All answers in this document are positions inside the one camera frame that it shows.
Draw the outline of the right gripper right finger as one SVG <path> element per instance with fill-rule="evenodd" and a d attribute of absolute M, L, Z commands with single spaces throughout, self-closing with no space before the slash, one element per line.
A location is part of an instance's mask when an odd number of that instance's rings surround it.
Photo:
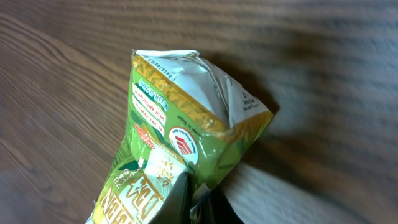
<path fill-rule="evenodd" d="M 243 224 L 220 188 L 200 199 L 194 214 L 197 224 Z"/>

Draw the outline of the green yellow snack bar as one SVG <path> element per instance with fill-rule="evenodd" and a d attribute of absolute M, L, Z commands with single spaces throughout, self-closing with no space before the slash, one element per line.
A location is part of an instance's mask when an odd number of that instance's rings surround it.
<path fill-rule="evenodd" d="M 149 223 L 188 173 L 190 223 L 271 110 L 195 50 L 135 50 L 126 128 L 88 223 Z"/>

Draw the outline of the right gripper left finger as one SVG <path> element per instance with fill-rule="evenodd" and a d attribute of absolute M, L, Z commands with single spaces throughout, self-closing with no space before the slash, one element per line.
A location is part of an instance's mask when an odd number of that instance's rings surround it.
<path fill-rule="evenodd" d="M 163 206 L 149 224 L 189 224 L 190 187 L 188 173 L 181 173 Z"/>

